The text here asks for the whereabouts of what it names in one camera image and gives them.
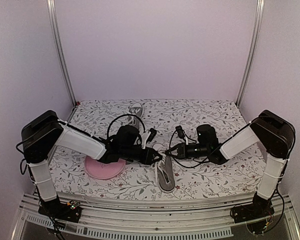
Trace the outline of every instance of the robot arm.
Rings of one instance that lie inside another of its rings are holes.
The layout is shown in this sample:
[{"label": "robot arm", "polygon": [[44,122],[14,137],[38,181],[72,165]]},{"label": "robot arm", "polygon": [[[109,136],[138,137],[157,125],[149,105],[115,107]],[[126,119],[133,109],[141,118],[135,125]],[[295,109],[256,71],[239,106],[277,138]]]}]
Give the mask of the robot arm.
[{"label": "robot arm", "polygon": [[[182,128],[176,127],[178,136],[184,138]],[[236,223],[268,216],[273,213],[271,198],[283,177],[290,152],[295,142],[294,127],[268,110],[239,130],[233,137],[219,144],[215,129],[207,124],[196,129],[199,143],[179,143],[165,153],[177,159],[207,156],[210,162],[221,165],[251,145],[261,142],[267,151],[267,161],[261,183],[252,205],[234,207],[232,216]]]},{"label": "robot arm", "polygon": [[125,125],[109,139],[101,139],[63,122],[52,110],[37,117],[22,129],[21,143],[31,180],[40,194],[39,213],[71,222],[78,222],[81,214],[78,202],[62,204],[58,198],[47,161],[54,146],[75,150],[105,164],[122,158],[151,165],[162,159],[157,151],[146,147],[155,135],[153,128],[140,135],[138,129]]}]

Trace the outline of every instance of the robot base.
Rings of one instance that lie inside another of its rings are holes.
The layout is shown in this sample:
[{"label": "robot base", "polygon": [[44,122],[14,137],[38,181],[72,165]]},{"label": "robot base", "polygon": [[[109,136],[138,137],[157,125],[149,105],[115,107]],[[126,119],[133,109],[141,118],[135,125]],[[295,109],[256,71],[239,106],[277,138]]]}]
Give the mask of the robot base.
[{"label": "robot base", "polygon": [[251,203],[248,205],[235,206],[230,211],[230,216],[234,219],[235,223],[242,223],[251,221],[254,219],[261,219],[268,217],[275,213],[274,208],[272,207],[271,201],[268,204],[268,207],[260,212],[256,212],[256,205]]},{"label": "robot base", "polygon": [[77,201],[61,203],[59,197],[57,197],[51,201],[42,201],[38,213],[52,219],[78,223],[82,212],[82,208],[79,207],[79,204]]}]

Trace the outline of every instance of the gray flip flop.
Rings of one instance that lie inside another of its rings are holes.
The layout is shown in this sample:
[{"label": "gray flip flop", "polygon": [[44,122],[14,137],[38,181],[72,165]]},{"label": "gray flip flop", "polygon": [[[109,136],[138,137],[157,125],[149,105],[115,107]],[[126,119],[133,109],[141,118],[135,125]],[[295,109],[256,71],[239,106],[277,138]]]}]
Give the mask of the gray flip flop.
[{"label": "gray flip flop", "polygon": [[153,166],[158,186],[164,193],[171,193],[176,186],[171,158],[165,154],[165,147],[161,143],[155,143],[152,148],[162,155],[162,160]]},{"label": "gray flip flop", "polygon": [[[144,114],[144,108],[142,107],[141,103],[136,102],[129,107],[128,112],[130,114],[137,115],[139,118],[141,118]],[[134,126],[136,129],[139,129],[139,123],[140,121],[136,117],[128,116],[126,123],[127,125],[131,125]]]}]

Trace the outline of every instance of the camera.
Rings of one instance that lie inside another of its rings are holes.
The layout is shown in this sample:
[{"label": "camera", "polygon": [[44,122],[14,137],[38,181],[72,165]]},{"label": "camera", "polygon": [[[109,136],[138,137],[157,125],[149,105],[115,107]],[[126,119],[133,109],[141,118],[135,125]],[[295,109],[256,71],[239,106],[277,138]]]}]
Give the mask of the camera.
[{"label": "camera", "polygon": [[219,151],[219,140],[217,138],[216,130],[209,124],[203,124],[196,128],[197,141],[187,137],[187,134],[179,125],[175,127],[175,133],[177,133],[180,139],[185,142],[179,143],[170,149],[165,154],[176,159],[191,159],[199,157],[207,157],[210,162],[215,164],[223,164],[227,160],[222,156]]}]

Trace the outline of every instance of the metal frame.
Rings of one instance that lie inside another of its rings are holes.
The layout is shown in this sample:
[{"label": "metal frame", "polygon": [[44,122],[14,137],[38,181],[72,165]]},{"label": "metal frame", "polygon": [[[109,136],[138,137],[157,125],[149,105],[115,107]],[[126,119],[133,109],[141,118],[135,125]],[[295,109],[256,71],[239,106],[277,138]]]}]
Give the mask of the metal frame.
[{"label": "metal frame", "polygon": [[[66,203],[70,200],[69,197],[72,199],[72,196],[60,196],[60,200]],[[107,234],[117,234],[118,237],[115,239],[126,240],[133,239],[127,237],[131,234],[142,236],[144,240],[162,239],[159,236],[163,236],[163,238],[165,236],[166,240],[176,240],[178,237],[174,236],[180,235],[188,236],[188,239],[191,239],[189,236],[193,235],[193,239],[200,239],[196,238],[198,234],[216,233],[219,230],[261,220],[260,218],[248,222],[234,223],[229,215],[233,206],[251,203],[250,196],[250,194],[246,194],[241,196],[242,199],[236,200],[232,197],[221,197],[215,199],[214,202],[204,199],[193,205],[189,202],[179,202],[172,206],[162,205],[157,207],[153,207],[157,204],[156,202],[152,204],[148,202],[148,204],[141,207],[140,205],[133,206],[132,203],[136,203],[133,200],[128,201],[130,204],[127,202],[114,203],[112,202],[115,201],[114,199],[98,198],[94,199],[94,202],[81,200],[82,216],[79,223],[67,222],[63,232],[96,239],[109,239]],[[283,199],[285,202],[285,219],[288,222],[290,235],[292,239],[300,240],[300,227],[291,200],[288,195],[284,195]],[[52,228],[48,217],[38,214],[38,203],[38,196],[24,194],[19,206],[19,219],[14,228],[13,240],[20,239],[25,221]],[[278,195],[273,197],[272,205],[275,210],[274,215],[280,215],[283,204]]]},{"label": "metal frame", "polygon": [[261,29],[262,17],[263,17],[263,13],[264,13],[264,5],[265,5],[265,0],[257,0],[255,19],[254,19],[254,27],[253,27],[249,55],[248,55],[248,59],[246,61],[239,93],[238,93],[236,101],[235,101],[235,104],[237,105],[237,107],[239,109],[243,102],[244,94],[245,94],[245,91],[247,88],[247,84],[248,84],[248,80],[249,80],[249,76],[250,76],[250,72],[251,72],[252,63],[254,61],[255,51],[257,48],[259,33],[260,33],[260,29]]},{"label": "metal frame", "polygon": [[72,87],[69,72],[66,64],[66,58],[64,55],[64,51],[61,44],[61,38],[60,38],[60,32],[58,27],[58,21],[57,21],[57,14],[56,14],[56,7],[55,7],[55,0],[47,0],[47,6],[48,6],[48,12],[49,12],[49,18],[52,28],[52,34],[55,42],[56,51],[58,53],[58,58],[60,62],[60,67],[64,79],[64,83],[66,86],[66,90],[68,92],[69,98],[71,100],[71,103],[73,106],[76,106],[76,97],[75,92]]}]

